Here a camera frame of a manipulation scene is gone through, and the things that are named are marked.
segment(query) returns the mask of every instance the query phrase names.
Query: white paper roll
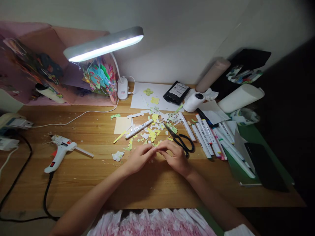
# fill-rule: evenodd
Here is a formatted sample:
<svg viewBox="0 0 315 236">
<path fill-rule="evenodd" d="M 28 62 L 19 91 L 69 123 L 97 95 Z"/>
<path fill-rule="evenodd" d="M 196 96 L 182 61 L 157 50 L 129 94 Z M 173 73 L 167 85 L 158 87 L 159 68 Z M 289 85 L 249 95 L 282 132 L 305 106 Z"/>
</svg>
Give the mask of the white paper roll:
<svg viewBox="0 0 315 236">
<path fill-rule="evenodd" d="M 218 106 L 225 113 L 230 113 L 261 99 L 264 95 L 261 88 L 244 84 L 218 102 Z"/>
<path fill-rule="evenodd" d="M 185 101 L 183 108 L 187 112 L 194 112 L 197 107 L 206 100 L 206 97 L 199 92 L 193 93 L 187 101 Z"/>
</svg>

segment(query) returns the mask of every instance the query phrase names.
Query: desk lamp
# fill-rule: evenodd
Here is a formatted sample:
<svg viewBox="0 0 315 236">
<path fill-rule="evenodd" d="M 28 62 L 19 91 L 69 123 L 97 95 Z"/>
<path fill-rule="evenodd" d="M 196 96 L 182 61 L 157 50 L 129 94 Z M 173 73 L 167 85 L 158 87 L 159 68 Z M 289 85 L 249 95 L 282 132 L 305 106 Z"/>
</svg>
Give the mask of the desk lamp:
<svg viewBox="0 0 315 236">
<path fill-rule="evenodd" d="M 128 98 L 128 94 L 130 93 L 126 92 L 128 91 L 128 80 L 124 76 L 122 78 L 120 77 L 117 61 L 112 52 L 134 45 L 140 42 L 142 38 L 142 27 L 135 26 L 80 45 L 69 47 L 63 51 L 63 54 L 71 62 L 82 62 L 111 53 L 119 77 L 117 81 L 117 95 L 119 99 L 126 100 Z"/>
</svg>

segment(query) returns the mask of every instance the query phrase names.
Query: black scissors handle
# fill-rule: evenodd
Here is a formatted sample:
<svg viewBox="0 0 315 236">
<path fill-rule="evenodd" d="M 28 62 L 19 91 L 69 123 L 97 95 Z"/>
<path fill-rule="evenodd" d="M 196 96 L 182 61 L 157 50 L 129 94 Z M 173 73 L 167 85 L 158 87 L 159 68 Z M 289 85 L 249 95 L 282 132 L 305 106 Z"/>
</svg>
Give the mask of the black scissors handle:
<svg viewBox="0 0 315 236">
<path fill-rule="evenodd" d="M 191 144 L 191 149 L 189 149 L 189 148 L 186 146 L 186 144 L 183 142 L 183 140 L 182 140 L 180 137 L 185 138 L 185 139 L 187 139 L 187 140 L 190 142 L 190 144 Z M 195 150 L 195 145 L 194 145 L 194 143 L 193 143 L 193 142 L 191 141 L 191 139 L 188 138 L 186 135 L 183 135 L 183 134 L 179 134 L 179 136 L 176 135 L 176 137 L 174 137 L 174 141 L 175 141 L 175 143 L 177 143 L 179 146 L 181 146 L 181 147 L 184 149 L 186 157 L 188 157 L 188 152 L 193 152 L 193 151 Z"/>
</svg>

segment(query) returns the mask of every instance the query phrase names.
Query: pink fabric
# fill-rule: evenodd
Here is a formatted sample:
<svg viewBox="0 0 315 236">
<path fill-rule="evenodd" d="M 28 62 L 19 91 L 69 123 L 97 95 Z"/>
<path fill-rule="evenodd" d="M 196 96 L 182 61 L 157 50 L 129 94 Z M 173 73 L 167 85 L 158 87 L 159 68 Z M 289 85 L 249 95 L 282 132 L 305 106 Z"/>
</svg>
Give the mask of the pink fabric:
<svg viewBox="0 0 315 236">
<path fill-rule="evenodd" d="M 122 211 L 105 212 L 91 228 L 88 236 L 103 235 L 216 235 L 196 209 L 143 210 L 139 215 L 130 212 L 121 220 Z"/>
</svg>

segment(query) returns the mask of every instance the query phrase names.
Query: lamp head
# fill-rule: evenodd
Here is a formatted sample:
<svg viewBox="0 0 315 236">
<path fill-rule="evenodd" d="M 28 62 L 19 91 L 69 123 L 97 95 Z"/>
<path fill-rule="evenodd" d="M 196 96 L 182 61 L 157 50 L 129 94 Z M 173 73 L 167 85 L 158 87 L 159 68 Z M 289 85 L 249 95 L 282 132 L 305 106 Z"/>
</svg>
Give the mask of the lamp head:
<svg viewBox="0 0 315 236">
<path fill-rule="evenodd" d="M 135 26 L 95 40 L 72 46 L 63 51 L 71 62 L 82 62 L 118 49 L 134 45 L 143 38 L 143 29 Z"/>
</svg>

